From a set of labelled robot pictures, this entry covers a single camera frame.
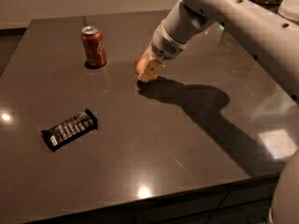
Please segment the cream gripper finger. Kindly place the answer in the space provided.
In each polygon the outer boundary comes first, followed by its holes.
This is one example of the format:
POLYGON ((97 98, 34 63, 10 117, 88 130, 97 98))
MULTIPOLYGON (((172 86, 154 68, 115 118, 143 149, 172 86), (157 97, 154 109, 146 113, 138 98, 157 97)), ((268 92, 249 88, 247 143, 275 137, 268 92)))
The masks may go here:
POLYGON ((137 79, 142 82, 155 80, 164 69, 164 61, 153 56, 143 56, 136 65, 137 79))
POLYGON ((143 58, 146 61, 154 60, 156 58, 155 47, 152 44, 148 44, 146 50, 143 53, 143 58))

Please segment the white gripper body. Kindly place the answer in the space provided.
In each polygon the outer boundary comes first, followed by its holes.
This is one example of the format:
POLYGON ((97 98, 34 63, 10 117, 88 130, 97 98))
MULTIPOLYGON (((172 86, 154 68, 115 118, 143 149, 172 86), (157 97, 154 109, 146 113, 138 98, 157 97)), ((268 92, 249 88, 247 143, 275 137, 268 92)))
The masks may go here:
POLYGON ((156 57, 175 59, 187 47, 187 37, 177 22, 163 20, 153 33, 151 50, 156 57))

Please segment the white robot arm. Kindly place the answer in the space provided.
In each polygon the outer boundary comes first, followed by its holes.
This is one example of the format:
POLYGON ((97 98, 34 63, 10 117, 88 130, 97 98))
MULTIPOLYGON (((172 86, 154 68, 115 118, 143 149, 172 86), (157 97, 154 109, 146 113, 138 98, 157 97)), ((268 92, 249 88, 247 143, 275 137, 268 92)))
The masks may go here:
POLYGON ((156 79, 166 60, 219 23, 294 101, 299 96, 298 25, 250 0, 178 0, 153 33, 136 66, 142 82, 156 79))

